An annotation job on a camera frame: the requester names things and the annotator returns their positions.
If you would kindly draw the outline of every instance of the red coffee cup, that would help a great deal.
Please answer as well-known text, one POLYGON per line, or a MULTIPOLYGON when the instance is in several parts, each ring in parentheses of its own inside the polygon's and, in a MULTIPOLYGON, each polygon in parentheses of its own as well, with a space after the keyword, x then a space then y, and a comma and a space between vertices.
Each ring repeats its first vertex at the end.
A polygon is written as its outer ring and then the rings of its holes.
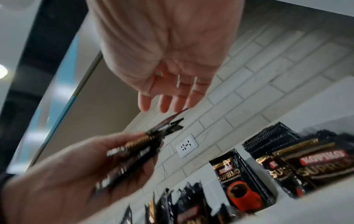
POLYGON ((236 181, 228 187, 228 196, 243 212, 255 211, 263 206, 261 196, 253 192, 243 181, 236 181))

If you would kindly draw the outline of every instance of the person's left hand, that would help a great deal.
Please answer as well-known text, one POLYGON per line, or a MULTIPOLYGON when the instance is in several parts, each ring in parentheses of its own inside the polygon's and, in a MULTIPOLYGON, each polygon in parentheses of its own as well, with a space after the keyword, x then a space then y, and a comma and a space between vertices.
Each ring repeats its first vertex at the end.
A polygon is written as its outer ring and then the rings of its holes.
POLYGON ((60 151, 10 179, 1 192, 8 224, 77 223, 141 188, 154 172, 157 157, 112 192, 94 195, 95 183, 119 165, 107 151, 143 136, 94 137, 60 151))

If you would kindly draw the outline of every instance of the person's right hand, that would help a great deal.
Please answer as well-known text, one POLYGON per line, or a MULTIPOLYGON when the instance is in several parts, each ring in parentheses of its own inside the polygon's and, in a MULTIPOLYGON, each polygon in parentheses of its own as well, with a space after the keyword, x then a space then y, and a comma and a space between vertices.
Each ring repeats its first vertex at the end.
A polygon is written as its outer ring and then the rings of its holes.
POLYGON ((173 98, 173 111, 179 112, 205 96, 235 40, 243 9, 243 0, 87 2, 108 67, 139 91, 142 111, 161 95, 163 113, 173 98))

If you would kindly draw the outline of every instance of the brick wall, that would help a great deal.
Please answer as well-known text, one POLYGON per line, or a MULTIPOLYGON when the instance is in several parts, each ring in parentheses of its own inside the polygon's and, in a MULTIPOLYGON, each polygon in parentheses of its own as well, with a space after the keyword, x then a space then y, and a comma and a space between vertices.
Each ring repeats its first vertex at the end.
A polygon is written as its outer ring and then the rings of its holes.
MULTIPOLYGON (((141 209, 208 161, 229 150, 345 75, 354 75, 354 18, 269 2, 247 5, 234 42, 207 96, 184 114, 183 131, 168 136, 147 185, 118 202, 141 209), (181 159, 175 145, 192 134, 199 147, 181 159)), ((125 129, 145 131, 161 114, 158 99, 125 129)))

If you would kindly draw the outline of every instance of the ceiling light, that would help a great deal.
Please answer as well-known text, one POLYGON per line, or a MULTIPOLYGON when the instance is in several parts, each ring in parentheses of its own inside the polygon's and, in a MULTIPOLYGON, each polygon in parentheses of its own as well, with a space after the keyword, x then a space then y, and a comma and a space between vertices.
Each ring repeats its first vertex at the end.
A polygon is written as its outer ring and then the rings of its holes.
POLYGON ((7 72, 7 69, 3 65, 0 65, 0 79, 5 77, 7 75, 7 72))

